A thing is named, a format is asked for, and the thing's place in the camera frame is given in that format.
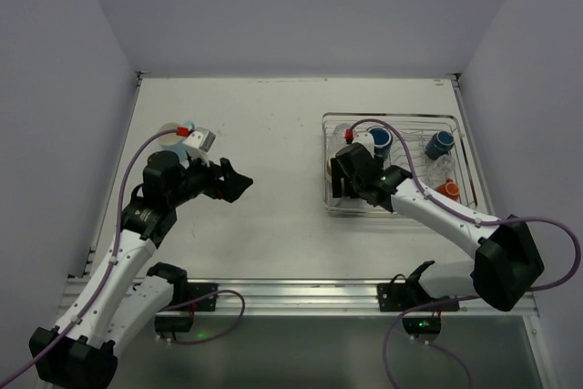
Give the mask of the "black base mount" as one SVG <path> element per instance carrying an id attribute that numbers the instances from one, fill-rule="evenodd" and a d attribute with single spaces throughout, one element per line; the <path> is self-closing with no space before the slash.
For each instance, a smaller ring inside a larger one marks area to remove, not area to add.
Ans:
<path id="1" fill-rule="evenodd" d="M 195 316 L 198 313 L 214 312 L 217 298 L 215 296 L 201 300 L 200 297 L 218 290 L 218 284 L 214 282 L 188 282 L 182 287 L 179 295 L 175 296 L 169 306 L 176 306 L 184 302 L 198 299 L 197 302 L 184 305 L 169 312 L 160 312 L 154 319 L 155 331 L 160 335 L 188 333 L 194 325 Z"/>
<path id="2" fill-rule="evenodd" d="M 379 283 L 376 291 L 381 312 L 403 312 L 434 301 L 423 290 L 417 292 L 409 286 L 402 273 L 396 274 L 389 282 Z M 425 317 L 404 317 L 401 325 L 414 340 L 428 342 L 436 340 L 442 329 L 441 316 L 436 312 Z"/>

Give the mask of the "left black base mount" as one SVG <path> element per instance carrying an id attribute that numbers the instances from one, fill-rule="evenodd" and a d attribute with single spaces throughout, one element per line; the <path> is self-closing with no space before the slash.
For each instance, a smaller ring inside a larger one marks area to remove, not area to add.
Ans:
<path id="1" fill-rule="evenodd" d="M 218 284 L 214 282 L 188 282 L 182 287 L 179 295 L 175 296 L 169 306 L 176 306 L 184 302 L 198 299 L 197 302 L 184 305 L 169 312 L 160 312 L 154 319 L 155 331 L 160 335 L 188 333 L 194 325 L 195 316 L 198 313 L 214 312 L 217 298 L 215 296 L 201 300 L 200 297 L 218 290 Z"/>

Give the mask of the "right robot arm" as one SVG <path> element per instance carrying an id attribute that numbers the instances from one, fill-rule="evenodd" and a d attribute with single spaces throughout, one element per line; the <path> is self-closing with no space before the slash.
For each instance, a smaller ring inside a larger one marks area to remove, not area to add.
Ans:
<path id="1" fill-rule="evenodd" d="M 508 312 L 542 274 L 537 245 L 518 218 L 499 220 L 471 210 L 418 182 L 406 169 L 383 168 L 360 143 L 339 150 L 332 163 L 358 198 L 423 224 L 467 255 L 465 261 L 418 266 L 399 294 L 409 306 L 476 296 Z"/>

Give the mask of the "large dark blue mug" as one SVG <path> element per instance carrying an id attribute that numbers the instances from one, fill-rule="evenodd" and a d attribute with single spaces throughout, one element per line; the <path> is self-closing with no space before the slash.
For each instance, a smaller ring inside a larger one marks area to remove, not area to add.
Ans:
<path id="1" fill-rule="evenodd" d="M 393 144 L 392 132 L 383 126 L 370 127 L 367 129 L 367 132 L 373 137 L 374 155 L 383 160 L 387 160 Z"/>

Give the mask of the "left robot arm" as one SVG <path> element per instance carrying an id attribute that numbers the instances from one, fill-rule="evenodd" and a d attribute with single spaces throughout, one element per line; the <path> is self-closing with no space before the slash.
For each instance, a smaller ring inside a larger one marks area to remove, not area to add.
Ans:
<path id="1" fill-rule="evenodd" d="M 150 155 L 85 289 L 53 328 L 38 328 L 29 340 L 39 378 L 61 388 L 106 388 L 124 348 L 158 312 L 213 307 L 218 287 L 194 293 L 176 266 L 159 262 L 142 281 L 135 278 L 176 223 L 179 206 L 199 195 L 232 203 L 252 183 L 228 159 L 182 165 L 171 151 Z"/>

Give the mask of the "aluminium front rail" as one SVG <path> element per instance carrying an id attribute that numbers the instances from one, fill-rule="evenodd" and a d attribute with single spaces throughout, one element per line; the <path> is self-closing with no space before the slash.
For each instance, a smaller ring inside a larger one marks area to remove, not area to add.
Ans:
<path id="1" fill-rule="evenodd" d="M 385 299 L 377 291 L 377 285 L 389 280 L 242 280 L 242 279 L 189 279 L 194 290 L 202 283 L 216 283 L 217 290 L 234 290 L 246 302 L 246 316 L 394 316 L 402 310 L 381 304 Z M 75 298 L 88 283 L 88 278 L 69 279 L 57 306 L 57 317 L 73 304 Z M 206 315 L 237 315 L 240 299 L 231 294 L 221 294 L 214 312 Z M 441 315 L 453 316 L 536 316 L 537 304 L 532 294 L 525 295 L 510 312 L 500 312 L 486 302 L 476 299 L 459 304 L 457 312 Z"/>

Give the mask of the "orange cup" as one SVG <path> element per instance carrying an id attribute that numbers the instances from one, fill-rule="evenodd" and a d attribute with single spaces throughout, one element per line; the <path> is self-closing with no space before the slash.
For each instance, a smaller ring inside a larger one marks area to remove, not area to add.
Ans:
<path id="1" fill-rule="evenodd" d="M 447 179 L 443 184 L 436 188 L 436 191 L 451 200 L 459 200 L 459 187 L 452 179 Z"/>

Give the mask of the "clear faceted glass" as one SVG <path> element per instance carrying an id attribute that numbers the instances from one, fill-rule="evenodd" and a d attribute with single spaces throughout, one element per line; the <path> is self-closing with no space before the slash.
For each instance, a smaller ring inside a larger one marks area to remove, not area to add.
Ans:
<path id="1" fill-rule="evenodd" d="M 349 129 L 350 125 L 346 123 L 339 124 L 334 128 L 331 135 L 331 150 L 333 154 L 347 145 L 345 134 Z"/>

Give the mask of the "small clear glass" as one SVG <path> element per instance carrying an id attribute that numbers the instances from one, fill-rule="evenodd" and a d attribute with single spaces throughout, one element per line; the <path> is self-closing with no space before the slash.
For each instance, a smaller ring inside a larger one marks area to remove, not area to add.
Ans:
<path id="1" fill-rule="evenodd" d="M 451 179 L 455 172 L 456 160 L 449 154 L 444 154 L 429 166 L 429 176 L 435 180 Z"/>

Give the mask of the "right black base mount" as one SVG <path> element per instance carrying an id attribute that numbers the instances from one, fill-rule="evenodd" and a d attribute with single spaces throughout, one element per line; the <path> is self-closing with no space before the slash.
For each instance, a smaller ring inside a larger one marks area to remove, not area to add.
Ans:
<path id="1" fill-rule="evenodd" d="M 376 291 L 381 312 L 403 312 L 434 301 L 423 290 L 417 292 L 409 286 L 402 273 L 396 274 L 389 282 L 379 283 Z M 425 317 L 404 317 L 401 325 L 414 340 L 428 342 L 436 340 L 442 329 L 441 316 L 436 312 Z"/>

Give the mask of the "cream cup brown band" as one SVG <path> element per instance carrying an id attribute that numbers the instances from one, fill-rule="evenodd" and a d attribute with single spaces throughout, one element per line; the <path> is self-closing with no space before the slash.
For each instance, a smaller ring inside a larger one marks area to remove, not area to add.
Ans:
<path id="1" fill-rule="evenodd" d="M 332 158 L 326 159 L 324 176 L 329 183 L 332 182 Z"/>

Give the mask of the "small dark blue cup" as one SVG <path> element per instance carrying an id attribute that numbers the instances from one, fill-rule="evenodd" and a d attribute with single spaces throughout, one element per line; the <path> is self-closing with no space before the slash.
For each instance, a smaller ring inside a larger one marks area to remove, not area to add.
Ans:
<path id="1" fill-rule="evenodd" d="M 447 155 L 455 144 L 455 139 L 450 132 L 439 131 L 434 133 L 425 146 L 425 155 L 431 160 L 437 160 Z"/>

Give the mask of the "light blue mug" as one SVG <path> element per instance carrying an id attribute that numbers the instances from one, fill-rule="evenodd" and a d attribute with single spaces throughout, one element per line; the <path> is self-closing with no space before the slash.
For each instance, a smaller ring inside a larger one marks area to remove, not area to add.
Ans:
<path id="1" fill-rule="evenodd" d="M 179 161 L 184 162 L 187 160 L 187 152 L 183 146 L 183 141 L 185 138 L 176 134 L 178 127 L 184 127 L 188 128 L 189 130 L 193 130 L 195 128 L 195 124 L 189 120 L 183 122 L 182 124 L 169 122 L 162 125 L 159 128 L 159 132 L 166 130 L 172 130 L 172 132 L 158 138 L 158 144 L 163 150 L 174 152 L 178 156 Z"/>

